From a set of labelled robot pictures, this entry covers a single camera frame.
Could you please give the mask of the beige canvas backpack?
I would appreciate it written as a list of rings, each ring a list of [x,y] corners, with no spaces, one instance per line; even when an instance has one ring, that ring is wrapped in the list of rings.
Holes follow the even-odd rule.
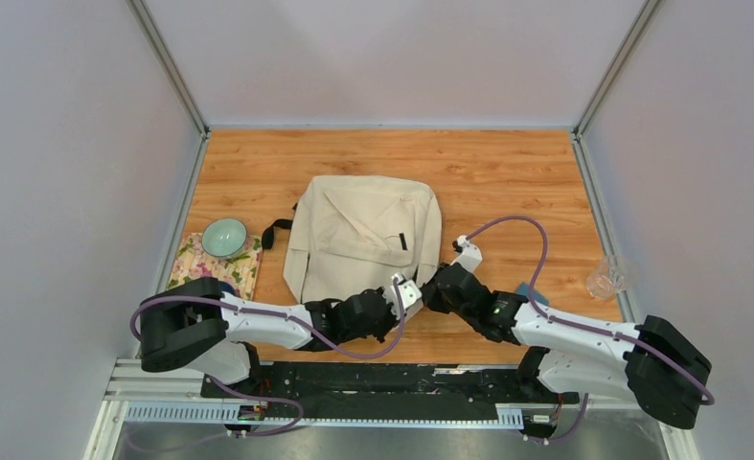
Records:
[[[345,300],[382,288],[399,273],[417,286],[440,263],[443,216],[432,188],[380,175],[312,178],[293,208],[263,231],[262,246],[276,229],[289,233],[283,276],[301,303]]]

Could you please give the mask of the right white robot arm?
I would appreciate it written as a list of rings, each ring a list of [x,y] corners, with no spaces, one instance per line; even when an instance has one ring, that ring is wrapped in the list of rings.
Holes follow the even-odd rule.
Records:
[[[714,402],[712,364],[669,321],[606,322],[546,307],[532,294],[491,290],[460,264],[441,265],[421,289],[424,305],[454,313],[493,342],[524,346],[516,387],[528,401],[551,392],[636,403],[655,420],[691,429]]]

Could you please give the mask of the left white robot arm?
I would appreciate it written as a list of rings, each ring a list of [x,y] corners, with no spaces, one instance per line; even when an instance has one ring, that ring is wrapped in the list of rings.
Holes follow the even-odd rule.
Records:
[[[392,276],[388,287],[369,288],[345,300],[294,306],[246,300],[218,279],[202,277],[142,301],[129,327],[140,343],[144,371],[193,369],[249,398],[263,385],[257,343],[310,353],[335,350],[364,359],[366,354],[346,349],[346,343],[402,334],[421,300],[417,285],[400,274]]]

